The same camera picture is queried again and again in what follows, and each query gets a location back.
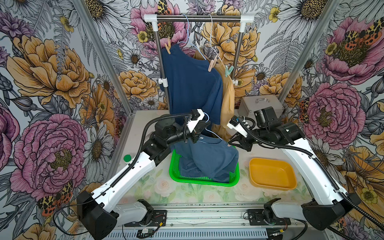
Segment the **light blue wire hanger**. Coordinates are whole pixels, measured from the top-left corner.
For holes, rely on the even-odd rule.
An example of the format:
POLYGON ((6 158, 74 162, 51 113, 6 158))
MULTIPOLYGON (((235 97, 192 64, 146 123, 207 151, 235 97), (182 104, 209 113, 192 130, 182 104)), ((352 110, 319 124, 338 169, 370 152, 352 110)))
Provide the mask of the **light blue wire hanger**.
MULTIPOLYGON (((207 119, 206 119, 206 123, 210 123, 210 116, 209 116, 207 113, 205 113, 205 112, 203 112, 203 114, 204 114, 205 117, 207 117, 207 119)), ((215 132, 209 130, 208 127, 206 127, 205 130, 206 130, 207 132, 211 133, 213 136, 215 136, 215 137, 217 137, 218 139, 220 139, 221 141, 223 141, 223 139, 222 139, 219 135, 217 135, 215 132)))

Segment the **slate blue t-shirt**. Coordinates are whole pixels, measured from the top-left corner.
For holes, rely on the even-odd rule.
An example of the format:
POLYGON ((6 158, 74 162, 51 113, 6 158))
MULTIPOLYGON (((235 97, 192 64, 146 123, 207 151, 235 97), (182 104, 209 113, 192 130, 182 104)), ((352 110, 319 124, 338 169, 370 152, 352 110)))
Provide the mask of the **slate blue t-shirt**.
POLYGON ((214 182, 228 184, 236 171, 239 152, 221 139, 201 136, 196 143, 188 140, 173 145, 180 155, 179 171, 187 178, 207 177, 214 182))

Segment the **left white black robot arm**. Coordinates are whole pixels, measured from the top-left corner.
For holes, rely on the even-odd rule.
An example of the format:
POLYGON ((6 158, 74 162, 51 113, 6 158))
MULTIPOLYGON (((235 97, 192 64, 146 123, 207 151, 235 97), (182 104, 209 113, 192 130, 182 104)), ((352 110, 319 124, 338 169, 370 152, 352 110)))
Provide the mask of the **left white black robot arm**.
POLYGON ((170 153, 171 146, 182 142, 196 143, 211 123, 190 120, 180 126, 175 116, 164 115, 146 124, 139 150, 121 171, 91 193, 77 197, 77 215, 95 240, 107 237, 116 226, 129 223, 148 225, 153 207, 145 200, 120 207, 119 201, 144 175, 155 169, 170 153))

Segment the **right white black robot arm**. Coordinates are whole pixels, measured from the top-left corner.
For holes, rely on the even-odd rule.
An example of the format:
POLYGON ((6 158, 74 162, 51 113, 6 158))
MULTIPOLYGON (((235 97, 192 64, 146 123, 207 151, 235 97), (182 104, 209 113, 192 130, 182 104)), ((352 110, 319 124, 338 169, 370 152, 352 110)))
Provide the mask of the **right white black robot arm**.
POLYGON ((267 223, 289 218, 305 221, 322 231, 361 203, 357 194, 349 194, 333 178, 296 124, 282 124, 272 107, 257 110, 254 114, 253 126, 248 125, 246 117, 233 116, 229 120, 228 128, 236 131, 230 145, 248 152, 255 144, 281 149, 299 171, 313 197, 304 204, 283 203, 279 199, 267 202, 263 210, 267 223))

